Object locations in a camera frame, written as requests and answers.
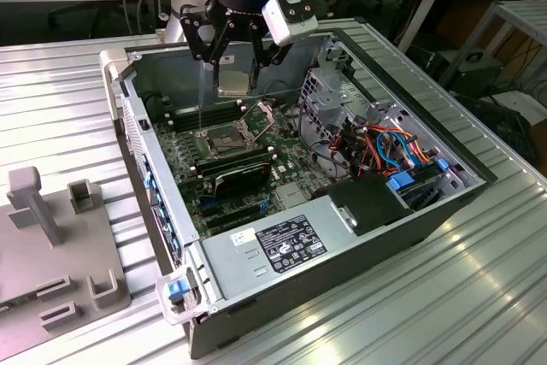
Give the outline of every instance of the power supply label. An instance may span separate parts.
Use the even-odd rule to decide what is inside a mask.
[[[259,231],[256,238],[273,270],[280,274],[326,253],[325,245],[305,215]]]

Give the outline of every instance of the electronic equipment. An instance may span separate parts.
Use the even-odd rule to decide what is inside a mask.
[[[457,50],[435,53],[426,65],[426,73],[439,81],[457,54]],[[446,90],[476,98],[489,96],[489,89],[502,70],[503,64],[497,58],[486,51],[474,50],[462,62]]]
[[[248,70],[253,46],[225,57],[221,75]],[[192,358],[419,243],[496,180],[339,29],[298,40],[245,99],[219,97],[206,72],[201,111],[187,47],[101,61],[173,271],[156,294]]]

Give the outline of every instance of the aluminum extrusion table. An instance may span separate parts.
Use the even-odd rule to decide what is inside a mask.
[[[157,39],[1,49],[0,190],[8,168],[30,163],[40,168],[46,191],[79,178],[99,183],[132,295],[127,309],[7,364],[545,363],[547,180],[372,27],[353,20],[322,26],[343,28],[499,181],[426,241],[191,362],[182,327],[162,319],[155,299],[159,270],[97,60],[100,50]],[[356,76],[376,98],[385,95],[367,71]]]
[[[456,73],[456,70],[463,63],[463,60],[468,56],[473,47],[479,42],[480,37],[488,28],[488,26],[494,21],[496,17],[502,18],[505,23],[497,35],[486,47],[486,51],[494,54],[496,49],[502,43],[503,39],[508,35],[511,27],[519,29],[525,33],[529,38],[532,38],[536,42],[547,46],[547,2],[545,1],[531,1],[531,2],[494,2],[485,15],[480,20],[479,24],[474,28],[462,46],[456,59],[448,66],[443,74],[443,77],[439,81],[440,85],[446,86],[450,83],[450,80]],[[547,71],[547,59],[545,62],[539,65],[534,73],[528,78],[524,86],[524,90],[528,89],[530,84]]]

